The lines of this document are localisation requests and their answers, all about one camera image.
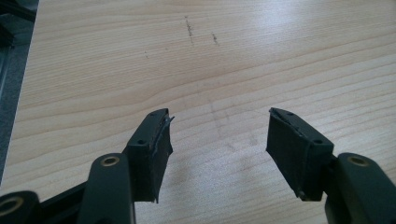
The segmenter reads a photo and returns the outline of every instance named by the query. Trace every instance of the metal screw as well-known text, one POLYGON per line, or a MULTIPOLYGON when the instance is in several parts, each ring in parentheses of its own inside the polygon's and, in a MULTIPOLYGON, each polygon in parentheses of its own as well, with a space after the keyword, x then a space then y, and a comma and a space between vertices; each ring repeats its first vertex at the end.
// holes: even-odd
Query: metal screw
POLYGON ((20 196, 14 196, 5 199, 4 201, 0 202, 0 217, 3 217, 5 215, 8 215, 16 211, 18 208, 21 207, 22 204, 23 204, 23 198, 20 196))
POLYGON ((367 160, 360 158, 360 157, 356 157, 356 156, 350 156, 347 158, 347 160, 355 165, 359 165, 359 166, 368 166, 370 165, 369 162, 367 162, 367 160))
POLYGON ((120 158, 118 157, 106 157, 104 159, 101 160, 101 164, 103 166, 112 166, 117 164, 120 161, 120 158))

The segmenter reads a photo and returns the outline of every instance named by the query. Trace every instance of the wooden table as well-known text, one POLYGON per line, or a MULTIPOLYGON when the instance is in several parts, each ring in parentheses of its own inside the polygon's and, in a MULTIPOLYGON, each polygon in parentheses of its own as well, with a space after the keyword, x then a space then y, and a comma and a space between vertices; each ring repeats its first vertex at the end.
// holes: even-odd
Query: wooden table
POLYGON ((175 153, 138 223, 326 223, 265 152, 272 106, 395 183, 396 2, 41 0, 1 194, 85 181, 168 107, 175 153))

